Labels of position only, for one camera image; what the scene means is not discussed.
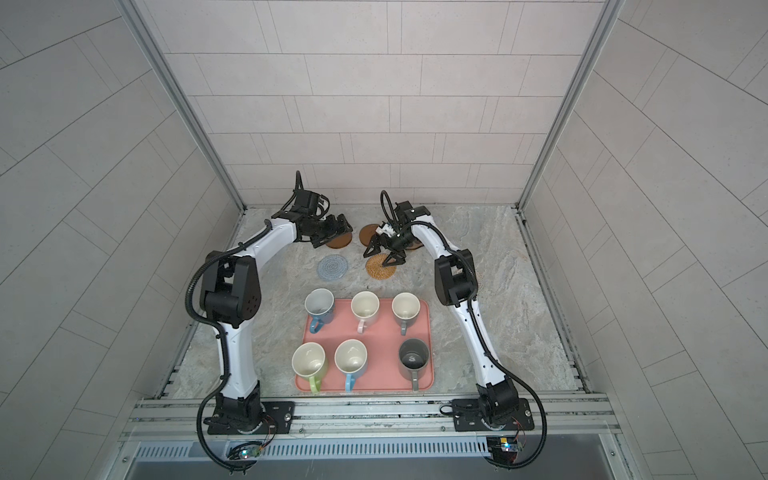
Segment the brown wooden coaster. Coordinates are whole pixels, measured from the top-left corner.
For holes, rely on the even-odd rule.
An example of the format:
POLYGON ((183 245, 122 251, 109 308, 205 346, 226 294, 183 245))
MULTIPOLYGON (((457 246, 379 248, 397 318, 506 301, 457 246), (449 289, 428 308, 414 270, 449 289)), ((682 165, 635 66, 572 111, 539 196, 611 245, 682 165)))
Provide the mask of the brown wooden coaster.
POLYGON ((360 230, 359 241, 363 246, 368 247, 370 245, 372 237, 376 234, 377 228, 377 224, 368 224, 360 230))
POLYGON ((349 245, 352 239, 353 234, 351 232, 347 232, 329 241, 326 246, 331 249, 342 249, 349 245))

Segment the rattan woven round coaster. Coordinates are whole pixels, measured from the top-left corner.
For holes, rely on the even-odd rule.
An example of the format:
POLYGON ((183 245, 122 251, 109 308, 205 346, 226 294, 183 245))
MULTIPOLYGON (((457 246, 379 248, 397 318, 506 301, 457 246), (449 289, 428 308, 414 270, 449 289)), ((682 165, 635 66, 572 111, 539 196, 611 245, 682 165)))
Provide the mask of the rattan woven round coaster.
POLYGON ((385 266, 384 261, 388 255, 381 253, 370 257, 365 264, 367 274, 375 280, 386 280, 396 272, 395 266, 385 266))

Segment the grey woven round coaster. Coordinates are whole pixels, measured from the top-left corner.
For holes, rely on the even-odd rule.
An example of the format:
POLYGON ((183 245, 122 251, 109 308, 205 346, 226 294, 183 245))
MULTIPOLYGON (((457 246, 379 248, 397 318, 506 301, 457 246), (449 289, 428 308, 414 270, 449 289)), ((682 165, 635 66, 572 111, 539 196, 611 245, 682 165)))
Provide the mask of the grey woven round coaster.
POLYGON ((324 281, 336 281, 344 277, 348 271, 347 259, 339 254, 327 255, 317 265, 317 275, 324 281))

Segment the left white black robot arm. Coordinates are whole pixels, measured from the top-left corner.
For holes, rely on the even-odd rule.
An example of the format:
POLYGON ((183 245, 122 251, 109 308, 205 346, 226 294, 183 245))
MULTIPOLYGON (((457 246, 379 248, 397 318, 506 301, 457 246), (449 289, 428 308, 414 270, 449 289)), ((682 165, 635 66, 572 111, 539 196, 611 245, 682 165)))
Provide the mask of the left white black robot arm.
POLYGON ((329 209, 330 200, 305 189, 297 173, 289 200, 265 220, 263 230, 229 250, 210 252, 193 274, 185 309, 216 331, 221 369, 212 395, 214 412, 198 421, 198 430, 206 424, 210 434, 250 434, 266 422, 251 344, 253 318, 262 302, 259 269, 290 244, 309 242, 318 248, 353 231, 343 215, 329 209))

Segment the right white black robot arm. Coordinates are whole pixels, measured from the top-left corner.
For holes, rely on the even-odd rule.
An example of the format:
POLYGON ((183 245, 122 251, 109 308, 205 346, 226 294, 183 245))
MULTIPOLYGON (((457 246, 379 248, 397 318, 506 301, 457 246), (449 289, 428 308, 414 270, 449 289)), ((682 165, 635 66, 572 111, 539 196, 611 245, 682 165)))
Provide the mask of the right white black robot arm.
POLYGON ((365 258, 388 254, 383 265, 398 266, 405 263, 406 250, 420 243, 434 260, 435 292, 440 303, 449 308, 462 326, 465 342, 472 355, 478 407, 482 421, 492 429, 514 423, 519 430, 523 424, 518 418, 525 412, 519 388, 525 389, 535 401, 541 417, 541 434, 535 450, 519 461, 510 451, 511 444, 502 441, 499 450, 487 462, 506 470, 516 470, 532 464, 544 450, 548 425, 546 411, 539 395, 525 381, 501 364, 493 349, 479 312, 479 283, 472 253, 460 250, 436 226, 431 212, 425 206, 413 206, 408 201, 393 203, 387 191, 379 195, 385 221, 363 254, 365 258))

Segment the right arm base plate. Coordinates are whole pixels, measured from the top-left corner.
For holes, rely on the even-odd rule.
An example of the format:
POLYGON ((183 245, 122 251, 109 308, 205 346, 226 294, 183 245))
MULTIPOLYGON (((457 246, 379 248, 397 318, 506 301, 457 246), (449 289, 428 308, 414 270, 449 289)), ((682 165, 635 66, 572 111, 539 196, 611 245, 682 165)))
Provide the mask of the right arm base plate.
POLYGON ((448 404, 442 405, 440 412, 452 418, 457 432, 532 431, 535 429, 532 410, 525 398, 522 398, 519 406, 512 410, 511 417, 504 424, 499 425, 489 423, 483 418, 477 398, 453 399, 448 404))

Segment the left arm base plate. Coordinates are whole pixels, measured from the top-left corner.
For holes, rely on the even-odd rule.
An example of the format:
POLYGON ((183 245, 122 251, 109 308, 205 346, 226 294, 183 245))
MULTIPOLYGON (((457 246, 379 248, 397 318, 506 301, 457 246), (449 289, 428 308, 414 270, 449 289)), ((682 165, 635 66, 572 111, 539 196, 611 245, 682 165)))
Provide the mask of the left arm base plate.
POLYGON ((239 422, 227 419, 218 408, 203 417, 203 424, 209 435, 267 435, 290 432, 295 403, 291 401, 262 402, 263 411, 258 420, 239 422))

